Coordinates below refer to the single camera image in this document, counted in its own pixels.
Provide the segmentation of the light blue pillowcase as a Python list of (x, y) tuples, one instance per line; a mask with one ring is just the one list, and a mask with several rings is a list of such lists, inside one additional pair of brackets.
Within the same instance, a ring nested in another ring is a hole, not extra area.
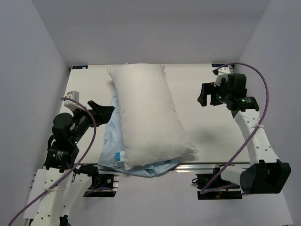
[(172, 170), (180, 163), (179, 159), (161, 161), (136, 167), (131, 170), (125, 170), (120, 108), (116, 91), (112, 96), (111, 105), (114, 106), (110, 121), (105, 126), (103, 150), (99, 157), (98, 165), (113, 169), (117, 172), (145, 178), (153, 178), (165, 174), (168, 170)]

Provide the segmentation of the white pillow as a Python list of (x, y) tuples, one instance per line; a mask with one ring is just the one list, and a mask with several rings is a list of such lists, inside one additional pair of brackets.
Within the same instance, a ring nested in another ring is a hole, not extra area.
[(198, 152), (180, 122), (163, 66), (127, 64), (108, 74), (118, 98), (126, 170)]

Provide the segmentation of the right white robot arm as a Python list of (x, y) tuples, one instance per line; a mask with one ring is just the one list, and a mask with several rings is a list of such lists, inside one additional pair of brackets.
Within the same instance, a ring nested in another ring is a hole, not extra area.
[(250, 166), (246, 169), (232, 165), (238, 155), (219, 170), (201, 189), (201, 194), (213, 192), (213, 183), (219, 188), (240, 186), (244, 194), (278, 194), (282, 191), (290, 173), (287, 162), (281, 162), (274, 152), (264, 127), (261, 124), (259, 106), (254, 97), (247, 96), (246, 76), (232, 73), (218, 76), (215, 82), (203, 83), (198, 102), (202, 106), (225, 104), (239, 126), (245, 142), (242, 147), (248, 150)]

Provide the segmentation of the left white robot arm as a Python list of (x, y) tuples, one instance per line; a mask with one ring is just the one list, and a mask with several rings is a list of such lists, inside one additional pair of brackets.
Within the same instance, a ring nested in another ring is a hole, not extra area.
[(53, 119), (52, 138), (44, 162), (44, 195), (40, 198), (33, 226), (68, 226), (72, 208), (87, 194), (99, 187), (98, 168), (79, 165), (77, 143), (90, 128), (96, 129), (111, 119), (113, 106), (88, 101), (86, 109), (73, 101), (72, 113), (60, 113)]

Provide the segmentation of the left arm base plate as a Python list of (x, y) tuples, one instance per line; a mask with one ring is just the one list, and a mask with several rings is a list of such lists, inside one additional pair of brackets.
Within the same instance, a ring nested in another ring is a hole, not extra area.
[(84, 197), (115, 197), (119, 186), (119, 173), (99, 171), (98, 177), (93, 179), (92, 185), (85, 192)]

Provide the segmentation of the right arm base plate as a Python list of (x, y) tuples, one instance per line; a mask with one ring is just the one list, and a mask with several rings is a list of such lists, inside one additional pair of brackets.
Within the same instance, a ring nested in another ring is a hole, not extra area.
[(242, 199), (242, 193), (240, 190), (240, 186), (232, 184), (229, 181), (225, 181), (221, 179), (219, 176), (213, 183), (209, 185), (206, 189), (214, 189), (214, 191), (210, 191), (208, 193), (201, 193), (203, 187), (210, 181), (210, 179), (219, 171), (218, 167), (213, 168), (211, 173), (199, 173), (196, 174), (196, 177), (192, 179), (191, 183), (197, 188), (197, 195), (199, 200), (239, 200)]

